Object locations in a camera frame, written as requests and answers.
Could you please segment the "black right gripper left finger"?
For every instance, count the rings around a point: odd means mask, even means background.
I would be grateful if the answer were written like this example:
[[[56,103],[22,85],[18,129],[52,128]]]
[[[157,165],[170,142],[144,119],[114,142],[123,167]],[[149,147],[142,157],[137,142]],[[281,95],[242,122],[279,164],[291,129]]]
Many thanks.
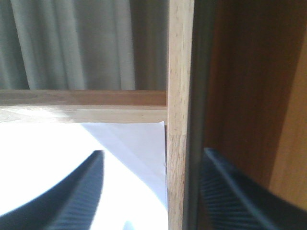
[[[104,156],[95,150],[55,186],[0,217],[2,230],[88,230],[103,189]]]

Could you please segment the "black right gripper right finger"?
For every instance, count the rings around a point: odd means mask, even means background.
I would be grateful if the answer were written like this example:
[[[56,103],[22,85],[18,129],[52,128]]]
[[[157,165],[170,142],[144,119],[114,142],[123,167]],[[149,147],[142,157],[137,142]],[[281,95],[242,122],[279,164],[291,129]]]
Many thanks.
[[[200,194],[213,230],[305,230],[307,212],[243,174],[217,150],[202,157]]]

